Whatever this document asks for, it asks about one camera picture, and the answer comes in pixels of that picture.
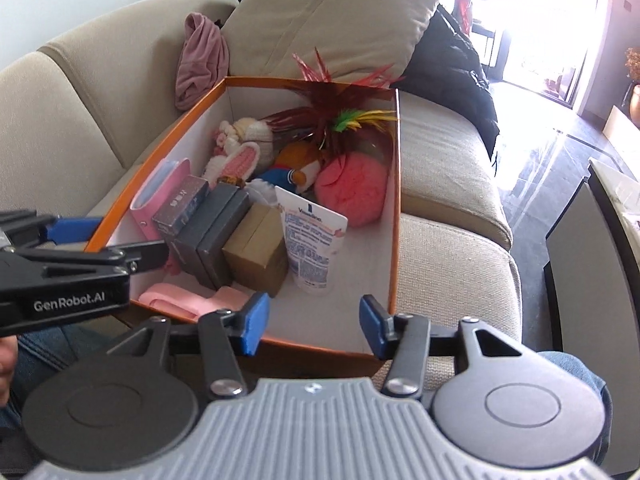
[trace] person's hand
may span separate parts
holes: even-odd
[[[18,361],[18,339],[15,335],[0,338],[0,408],[9,402],[9,388]]]

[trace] pink bunny ear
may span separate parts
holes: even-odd
[[[245,142],[226,159],[220,176],[234,176],[249,180],[260,159],[260,147],[255,142]]]

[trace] pink fabric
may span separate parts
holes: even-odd
[[[316,179],[318,203],[349,219],[349,229],[375,222],[385,206],[388,168],[360,152],[341,155]]]
[[[175,76],[175,107],[189,110],[229,72],[229,50],[220,29],[192,12],[184,20],[184,45]]]

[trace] sofa seat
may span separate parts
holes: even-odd
[[[511,255],[487,238],[402,214],[397,311],[422,314],[451,327],[473,316],[520,341],[518,269]],[[377,387],[389,365],[375,375]],[[452,376],[453,358],[430,358],[425,386],[437,388]]]
[[[443,106],[400,92],[402,212],[482,235],[513,237],[476,128]]]

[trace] potted plant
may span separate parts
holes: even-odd
[[[640,47],[627,49],[625,64],[629,68],[631,83],[622,101],[623,110],[632,123],[640,128]]]

